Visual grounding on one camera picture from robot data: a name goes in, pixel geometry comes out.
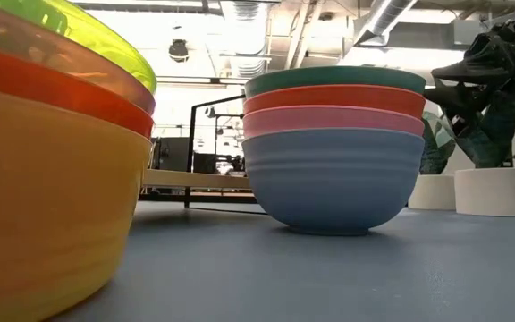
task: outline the plastic bowl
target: plastic bowl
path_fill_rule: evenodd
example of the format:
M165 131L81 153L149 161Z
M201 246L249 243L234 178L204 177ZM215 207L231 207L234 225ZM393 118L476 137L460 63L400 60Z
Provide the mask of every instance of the plastic bowl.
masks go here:
M359 106L393 111L420 118L425 98L406 89L370 85L320 85L280 89L246 100L244 114L300 105Z
M301 233L360 235L406 205L425 142L379 129L283 131L243 141L257 201Z
M79 77L154 113L152 94L124 69L68 38L2 10L0 52Z
M277 131L315 128L376 128L422 136L425 125L406 114L355 106L285 106L243 117L246 139Z
M365 84L425 91L426 80L411 72L367 66L323 66L270 72L246 83L246 97L311 85Z
M119 265L150 141L0 94L0 321L39 321Z
M84 80L0 53L0 92L95 116L150 138L150 115Z
M79 6L65 0L0 0L0 9L102 55L134 76L151 93L155 92L156 76L147 60L116 32Z

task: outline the red bowl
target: red bowl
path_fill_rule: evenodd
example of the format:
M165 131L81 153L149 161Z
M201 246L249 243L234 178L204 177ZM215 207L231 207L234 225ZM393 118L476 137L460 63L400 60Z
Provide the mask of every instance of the red bowl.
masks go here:
M405 131L418 136L425 129L416 117L356 106L284 106L243 117L246 139L277 131L351 127Z
M109 90L2 53L0 92L94 116L146 138L154 124L150 115Z
M248 99L244 114L281 106L359 106L422 116L425 98L413 91L374 85L318 85L278 89Z
M0 52L76 76L113 91L151 115L154 113L152 94L123 68L66 37L2 9Z

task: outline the ceiling duct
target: ceiling duct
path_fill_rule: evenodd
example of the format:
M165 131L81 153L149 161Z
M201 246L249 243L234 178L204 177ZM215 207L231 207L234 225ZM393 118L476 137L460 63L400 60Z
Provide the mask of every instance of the ceiling duct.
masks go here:
M388 33L399 22L401 14L408 11L417 0L375 0L371 4L370 12L361 17L362 26L355 37L355 46L364 42L376 41L386 45Z
M231 59L234 77L251 78L264 72L266 60L243 59L260 57L266 51L269 4L245 1L222 1L224 18L231 32L232 51L240 58Z

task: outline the pink bowl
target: pink bowl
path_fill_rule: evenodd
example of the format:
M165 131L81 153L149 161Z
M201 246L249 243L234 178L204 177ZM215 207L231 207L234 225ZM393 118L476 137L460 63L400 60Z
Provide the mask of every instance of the pink bowl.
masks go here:
M246 139L276 131L347 127L405 131L418 136L425 129L416 117L356 106L283 106L243 117Z

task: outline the translucent red bowl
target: translucent red bowl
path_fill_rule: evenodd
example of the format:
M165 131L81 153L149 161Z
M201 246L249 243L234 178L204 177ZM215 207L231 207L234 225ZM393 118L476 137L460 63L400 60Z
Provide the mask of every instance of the translucent red bowl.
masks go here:
M0 92L94 116L147 138L154 124L150 115L109 90L3 53Z
M152 94L123 68L66 37L1 9L0 52L76 76L126 98L148 114L154 113Z

